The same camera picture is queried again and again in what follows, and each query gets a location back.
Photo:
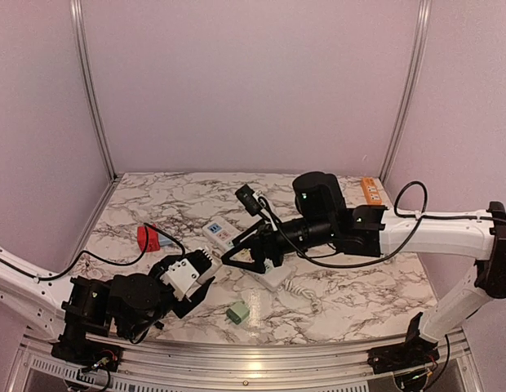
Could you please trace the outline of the white multicolour power strip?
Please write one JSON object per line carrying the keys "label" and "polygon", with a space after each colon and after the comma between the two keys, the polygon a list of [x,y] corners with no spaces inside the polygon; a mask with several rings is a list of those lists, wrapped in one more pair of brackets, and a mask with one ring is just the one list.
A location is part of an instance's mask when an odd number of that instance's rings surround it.
{"label": "white multicolour power strip", "polygon": [[263,220],[240,231],[223,217],[217,216],[202,227],[202,232],[220,250],[220,260],[224,265],[241,269],[271,292],[276,292],[292,271],[285,265],[274,266],[260,250],[257,237],[260,228],[264,228]]}

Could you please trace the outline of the green plug adapter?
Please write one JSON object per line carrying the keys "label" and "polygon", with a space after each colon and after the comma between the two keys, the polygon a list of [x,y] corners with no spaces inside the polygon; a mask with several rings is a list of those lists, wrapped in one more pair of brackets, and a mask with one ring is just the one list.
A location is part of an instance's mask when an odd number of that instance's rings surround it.
{"label": "green plug adapter", "polygon": [[229,306],[225,313],[229,320],[239,325],[249,317],[250,308],[244,301],[238,301]]}

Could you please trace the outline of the red cube socket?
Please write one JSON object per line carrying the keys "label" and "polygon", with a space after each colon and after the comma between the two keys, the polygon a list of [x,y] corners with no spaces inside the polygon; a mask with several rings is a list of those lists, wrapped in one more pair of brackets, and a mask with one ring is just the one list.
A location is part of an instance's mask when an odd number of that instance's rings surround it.
{"label": "red cube socket", "polygon": [[158,252],[161,245],[155,225],[141,225],[137,228],[137,243],[142,252]]}

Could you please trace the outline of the white cube adapter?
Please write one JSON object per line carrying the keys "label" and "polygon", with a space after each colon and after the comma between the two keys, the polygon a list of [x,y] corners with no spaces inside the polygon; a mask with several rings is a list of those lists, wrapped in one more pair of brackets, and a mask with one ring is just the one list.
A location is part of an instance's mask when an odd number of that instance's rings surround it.
{"label": "white cube adapter", "polygon": [[216,260],[207,250],[197,249],[189,257],[190,263],[198,272],[197,283],[203,285],[206,281],[214,278],[217,271],[222,266],[219,260]]}

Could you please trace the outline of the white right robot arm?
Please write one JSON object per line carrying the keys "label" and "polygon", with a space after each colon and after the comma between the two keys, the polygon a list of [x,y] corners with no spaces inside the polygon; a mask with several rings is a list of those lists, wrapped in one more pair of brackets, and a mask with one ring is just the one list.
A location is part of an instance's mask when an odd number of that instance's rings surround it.
{"label": "white right robot arm", "polygon": [[407,338],[396,358],[412,366],[453,327],[482,306],[506,299],[506,211],[492,202],[474,212],[402,210],[369,203],[349,207],[336,176],[311,171],[292,183],[299,217],[284,221],[268,199],[244,185],[237,199],[258,221],[233,240],[224,264],[262,274],[266,263],[281,266],[294,253],[317,267],[322,258],[310,256],[329,245],[339,255],[352,256],[350,269],[368,268],[402,253],[416,254],[424,264],[435,260],[466,261],[461,278],[436,305],[411,320]]}

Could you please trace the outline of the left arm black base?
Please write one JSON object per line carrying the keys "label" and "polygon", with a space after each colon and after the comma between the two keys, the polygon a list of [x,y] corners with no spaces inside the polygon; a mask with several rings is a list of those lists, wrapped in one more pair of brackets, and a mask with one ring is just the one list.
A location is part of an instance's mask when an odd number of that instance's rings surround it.
{"label": "left arm black base", "polygon": [[60,335],[52,344],[51,356],[93,370],[101,365],[116,372],[121,360],[122,348],[104,342],[91,341],[84,336]]}

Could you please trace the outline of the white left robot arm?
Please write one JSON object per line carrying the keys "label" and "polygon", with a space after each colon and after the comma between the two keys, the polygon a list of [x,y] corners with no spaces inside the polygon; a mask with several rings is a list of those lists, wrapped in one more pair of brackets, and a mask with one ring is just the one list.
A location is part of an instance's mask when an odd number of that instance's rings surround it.
{"label": "white left robot arm", "polygon": [[146,273],[106,280],[58,276],[0,246],[0,300],[46,341],[77,363],[89,363],[95,346],[87,334],[140,343],[167,314],[181,319],[206,298],[219,268],[201,248],[166,256]]}

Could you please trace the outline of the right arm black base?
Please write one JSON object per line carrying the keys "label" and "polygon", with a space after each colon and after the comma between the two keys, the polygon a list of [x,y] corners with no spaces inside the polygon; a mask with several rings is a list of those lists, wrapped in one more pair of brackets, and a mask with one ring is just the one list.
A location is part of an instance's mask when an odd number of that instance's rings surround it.
{"label": "right arm black base", "polygon": [[437,343],[420,337],[419,322],[422,315],[419,312],[410,321],[403,342],[368,350],[367,363],[374,374],[401,371],[439,360]]}

